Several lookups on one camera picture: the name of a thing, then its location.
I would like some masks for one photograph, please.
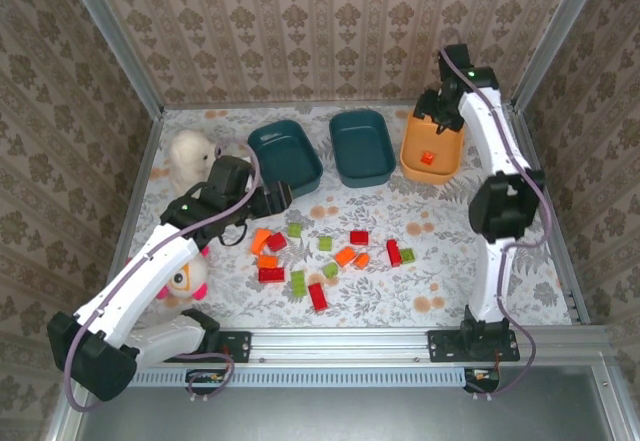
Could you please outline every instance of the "red block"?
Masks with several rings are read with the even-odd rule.
[[[369,244],[368,231],[351,231],[351,244],[356,246],[367,246]]]
[[[431,164],[433,163],[433,158],[435,158],[436,155],[433,153],[430,153],[429,151],[425,151],[425,153],[422,155],[422,159],[421,161],[425,164]]]
[[[262,284],[281,283],[284,281],[284,268],[260,268],[258,281]]]
[[[276,251],[280,251],[286,245],[287,240],[282,235],[282,233],[272,234],[271,236],[269,236],[269,239],[267,239],[267,246],[269,246],[269,249],[274,253]]]
[[[389,261],[391,261],[391,266],[394,268],[400,266],[402,264],[402,256],[400,256],[398,242],[395,239],[387,241],[387,251],[389,252]]]
[[[316,312],[327,309],[327,299],[324,297],[324,291],[322,291],[322,283],[310,284],[309,294],[311,295],[313,309]]]

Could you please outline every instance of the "patterned wallpaper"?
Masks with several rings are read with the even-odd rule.
[[[588,0],[525,114],[588,307],[640,406],[640,0]]]
[[[413,99],[458,31],[510,98],[560,0],[108,0],[171,107]]]
[[[36,439],[45,324],[106,281],[150,119],[80,0],[0,0],[0,439]]]

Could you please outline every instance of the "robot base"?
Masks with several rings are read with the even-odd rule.
[[[432,363],[520,361],[520,350],[509,321],[476,321],[465,308],[460,329],[429,331],[429,356]]]

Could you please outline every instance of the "toy brick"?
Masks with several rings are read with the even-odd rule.
[[[322,268],[322,272],[327,278],[334,278],[338,275],[338,265],[336,263],[327,264]]]
[[[320,236],[318,238],[318,249],[320,251],[331,251],[333,240],[330,236]]]
[[[284,268],[261,268],[258,270],[258,281],[262,284],[281,283],[284,281]]]
[[[296,298],[307,294],[307,286],[304,282],[304,271],[294,271],[291,273],[291,288]]]
[[[431,165],[431,163],[433,163],[433,160],[435,159],[436,155],[429,152],[429,151],[425,151],[425,153],[422,155],[422,159],[420,161],[422,161],[424,164],[428,164]]]
[[[398,242],[395,239],[387,241],[387,252],[389,253],[389,261],[392,267],[398,267],[402,264],[400,250],[398,250]]]
[[[416,260],[416,258],[413,256],[413,249],[411,248],[401,249],[400,257],[402,258],[402,264],[413,263]]]
[[[272,234],[271,236],[269,236],[269,239],[267,239],[267,246],[269,246],[269,249],[274,253],[276,251],[280,251],[286,245],[287,240],[282,235],[282,233]]]
[[[289,224],[288,234],[290,238],[299,238],[302,235],[302,225],[299,223]]]
[[[367,253],[359,254],[353,264],[355,264],[358,269],[366,268],[367,264],[369,264],[369,255]]]
[[[267,244],[267,239],[271,236],[271,231],[268,229],[258,228],[256,234],[253,237],[253,244],[251,245],[251,252],[258,256],[262,253],[264,246]]]
[[[258,268],[275,268],[278,266],[278,258],[275,256],[258,256]]]
[[[369,232],[351,231],[350,241],[351,244],[356,246],[367,246],[369,244]]]
[[[321,283],[310,284],[309,294],[311,295],[313,309],[315,309],[316,312],[327,309],[327,298],[324,297]]]
[[[356,259],[356,252],[351,247],[346,247],[334,256],[341,268],[344,268],[351,261]]]

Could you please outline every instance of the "green block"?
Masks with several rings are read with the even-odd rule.
[[[327,264],[322,268],[322,272],[327,278],[335,278],[338,275],[338,265],[336,263]]]
[[[299,238],[302,234],[302,225],[298,223],[291,223],[289,225],[289,237]]]
[[[293,271],[291,273],[291,288],[296,298],[301,298],[307,294],[307,285],[304,282],[304,271]]]
[[[320,236],[318,238],[318,249],[320,251],[331,251],[333,241],[330,236]]]
[[[413,263],[416,260],[416,258],[413,256],[413,249],[411,248],[401,249],[400,257],[402,258],[402,264]]]

